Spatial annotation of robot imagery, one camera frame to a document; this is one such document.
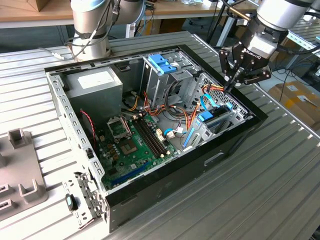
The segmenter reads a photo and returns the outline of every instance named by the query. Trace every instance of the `blue drive bay bracket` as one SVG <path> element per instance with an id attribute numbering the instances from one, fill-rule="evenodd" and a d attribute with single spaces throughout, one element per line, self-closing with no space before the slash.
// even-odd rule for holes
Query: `blue drive bay bracket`
<path id="1" fill-rule="evenodd" d="M 160 54 L 150 55 L 148 60 L 161 74 L 170 74 L 177 71 L 177 68 L 171 66 L 167 59 Z"/>

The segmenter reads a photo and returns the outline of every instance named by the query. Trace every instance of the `wooden workbench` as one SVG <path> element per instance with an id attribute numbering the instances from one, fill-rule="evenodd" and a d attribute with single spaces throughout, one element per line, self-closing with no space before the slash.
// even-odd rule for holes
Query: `wooden workbench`
<path id="1" fill-rule="evenodd" d="M 154 7 L 153 18 L 155 20 L 210 17 L 215 11 L 215 7 L 206 7 L 203 4 L 185 5 L 180 0 L 175 2 L 159 0 L 154 4 Z M 252 12 L 257 7 L 249 2 L 243 2 L 237 8 L 243 12 Z M 151 17 L 151 12 L 146 11 L 146 19 Z M 0 6 L 0 29 L 68 24 L 73 24 L 73 14 L 69 0 L 51 0 L 41 12 Z"/>

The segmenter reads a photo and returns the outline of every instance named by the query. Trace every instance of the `ram slot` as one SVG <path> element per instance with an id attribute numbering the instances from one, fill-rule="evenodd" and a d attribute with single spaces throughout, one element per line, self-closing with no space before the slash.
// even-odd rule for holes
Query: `ram slot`
<path id="1" fill-rule="evenodd" d="M 134 121 L 133 125 L 157 159 L 160 158 L 161 154 L 166 153 L 165 148 L 159 143 L 143 119 Z"/>

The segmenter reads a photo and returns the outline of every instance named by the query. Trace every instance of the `connector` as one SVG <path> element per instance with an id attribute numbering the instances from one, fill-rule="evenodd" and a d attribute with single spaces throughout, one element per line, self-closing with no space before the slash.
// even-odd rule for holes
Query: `connector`
<path id="1" fill-rule="evenodd" d="M 166 134 L 166 137 L 167 137 L 168 139 L 173 139 L 175 136 L 176 136 L 176 135 L 175 135 L 174 131 L 169 131 L 169 132 Z"/>
<path id="2" fill-rule="evenodd" d="M 60 59 L 60 60 L 65 60 L 65 57 L 60 55 L 59 53 L 56 53 L 56 52 L 53 52 L 51 53 L 54 57 L 56 57 L 57 59 Z"/>
<path id="3" fill-rule="evenodd" d="M 163 143 L 166 139 L 162 135 L 158 135 L 160 143 Z"/>
<path id="4" fill-rule="evenodd" d="M 162 135 L 162 131 L 160 128 L 158 128 L 155 133 L 158 135 L 158 136 L 161 136 Z"/>
<path id="5" fill-rule="evenodd" d="M 135 92 L 135 91 L 131 91 L 130 93 L 135 97 L 137 96 L 137 92 Z"/>

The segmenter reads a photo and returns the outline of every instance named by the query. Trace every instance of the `pci slot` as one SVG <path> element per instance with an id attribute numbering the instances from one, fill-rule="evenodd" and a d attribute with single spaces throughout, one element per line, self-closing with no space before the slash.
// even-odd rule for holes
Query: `pci slot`
<path id="1" fill-rule="evenodd" d="M 116 185 L 116 184 L 120 184 L 126 180 L 128 180 L 129 178 L 132 178 L 133 176 L 143 172 L 145 170 L 145 168 L 150 164 L 150 162 L 145 163 L 144 165 L 138 167 L 137 169 L 127 173 L 126 175 L 123 175 L 115 180 L 113 180 L 111 182 L 112 185 Z"/>
<path id="2" fill-rule="evenodd" d="M 133 126 L 139 132 L 145 144 L 150 148 L 157 159 L 160 158 L 162 154 L 166 153 L 165 148 L 160 144 L 156 136 L 152 133 L 147 123 L 142 118 L 134 120 Z"/>

